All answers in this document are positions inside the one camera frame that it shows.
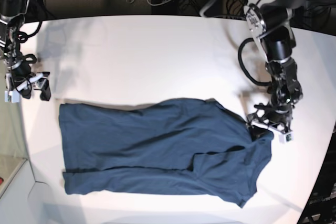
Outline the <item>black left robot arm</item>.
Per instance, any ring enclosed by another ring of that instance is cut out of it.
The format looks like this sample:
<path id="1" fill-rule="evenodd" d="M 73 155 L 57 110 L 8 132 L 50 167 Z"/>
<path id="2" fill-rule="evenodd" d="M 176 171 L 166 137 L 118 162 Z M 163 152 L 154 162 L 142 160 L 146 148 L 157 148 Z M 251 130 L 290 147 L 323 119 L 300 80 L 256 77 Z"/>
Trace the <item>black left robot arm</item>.
<path id="1" fill-rule="evenodd" d="M 259 127 L 290 138 L 292 111 L 302 99 L 302 87 L 297 77 L 297 64 L 292 58 L 296 39 L 290 26 L 295 9 L 307 0 L 247 0 L 244 15 L 251 37 L 238 48 L 238 62 L 244 75 L 255 85 L 266 87 L 270 100 L 266 105 L 257 104 L 257 112 L 247 116 L 251 127 Z M 260 82 L 247 71 L 242 51 L 247 43 L 254 42 L 266 63 L 271 81 Z"/>

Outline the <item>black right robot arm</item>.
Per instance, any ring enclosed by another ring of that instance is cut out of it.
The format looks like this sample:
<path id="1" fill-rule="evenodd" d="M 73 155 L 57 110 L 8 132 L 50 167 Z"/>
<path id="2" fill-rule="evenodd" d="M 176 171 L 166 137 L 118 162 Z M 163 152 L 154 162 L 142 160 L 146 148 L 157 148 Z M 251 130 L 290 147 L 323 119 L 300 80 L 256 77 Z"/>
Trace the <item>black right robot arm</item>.
<path id="1" fill-rule="evenodd" d="M 49 72 L 32 72 L 31 65 L 37 63 L 33 54 L 23 55 L 20 47 L 34 37 L 43 24 L 38 22 L 32 34 L 20 29 L 25 23 L 25 15 L 30 0 L 1 0 L 1 61 L 6 68 L 4 92 L 5 102 L 18 103 L 21 98 L 30 99 L 33 91 L 40 91 L 40 99 L 49 101 L 51 91 Z"/>

